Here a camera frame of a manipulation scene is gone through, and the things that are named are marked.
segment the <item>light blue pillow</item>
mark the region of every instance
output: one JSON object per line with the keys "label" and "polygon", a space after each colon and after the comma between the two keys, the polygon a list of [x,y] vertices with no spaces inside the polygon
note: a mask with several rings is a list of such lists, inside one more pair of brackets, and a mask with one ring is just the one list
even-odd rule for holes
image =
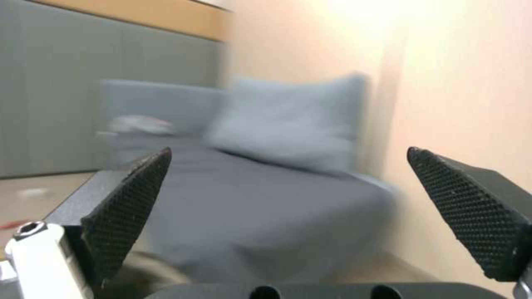
{"label": "light blue pillow", "polygon": [[360,74],[316,84],[239,79],[205,139],[214,148],[259,161],[348,173],[366,85]]}

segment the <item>mattress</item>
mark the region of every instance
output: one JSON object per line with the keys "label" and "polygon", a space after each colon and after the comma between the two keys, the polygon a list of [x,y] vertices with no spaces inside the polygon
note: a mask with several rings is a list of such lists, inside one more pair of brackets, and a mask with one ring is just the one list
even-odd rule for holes
{"label": "mattress", "polygon": [[120,136],[114,162],[170,146],[172,162],[143,233],[146,250],[192,281],[315,282],[374,245],[389,191],[220,152],[193,138]]}

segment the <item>red object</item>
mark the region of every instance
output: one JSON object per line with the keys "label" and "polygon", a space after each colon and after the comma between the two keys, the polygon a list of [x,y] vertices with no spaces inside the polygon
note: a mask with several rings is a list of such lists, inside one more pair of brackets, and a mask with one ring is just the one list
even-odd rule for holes
{"label": "red object", "polygon": [[0,226],[0,230],[6,230],[6,229],[13,229],[13,228],[17,228],[21,225],[23,225],[24,223],[26,222],[29,222],[30,220],[16,220],[16,221],[11,221],[11,222],[8,222],[4,225],[1,225]]}

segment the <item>gray wall panel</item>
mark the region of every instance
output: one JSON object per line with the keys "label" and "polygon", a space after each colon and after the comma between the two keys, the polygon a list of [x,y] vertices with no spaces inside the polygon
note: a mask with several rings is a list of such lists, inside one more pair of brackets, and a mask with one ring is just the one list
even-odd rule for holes
{"label": "gray wall panel", "polygon": [[30,171],[93,168],[87,90],[97,78],[121,77],[120,27],[42,5],[21,15]]}
{"label": "gray wall panel", "polygon": [[29,171],[20,7],[0,1],[0,175]]}
{"label": "gray wall panel", "polygon": [[0,176],[97,167],[98,79],[219,85],[215,41],[20,0],[0,0],[0,26]]}

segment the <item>beige wall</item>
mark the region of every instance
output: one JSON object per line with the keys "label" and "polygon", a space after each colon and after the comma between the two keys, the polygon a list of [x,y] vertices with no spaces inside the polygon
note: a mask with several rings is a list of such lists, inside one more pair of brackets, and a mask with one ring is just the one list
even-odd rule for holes
{"label": "beige wall", "polygon": [[417,145],[532,191],[529,0],[237,0],[230,74],[372,79],[363,171],[404,194],[390,251],[441,280],[510,295],[483,277],[406,162]]}
{"label": "beige wall", "polygon": [[383,178],[405,193],[392,251],[442,280],[510,295],[483,277],[405,154],[428,148],[532,191],[532,2],[420,1],[413,10]]}
{"label": "beige wall", "polygon": [[[235,0],[229,38],[228,78],[234,75],[303,82],[331,79],[359,71],[370,76],[374,101],[362,153],[366,172],[382,161],[386,138],[371,138],[370,127],[387,131],[396,89],[392,80],[400,68],[404,26],[389,0]],[[392,9],[382,10],[383,6]]]}

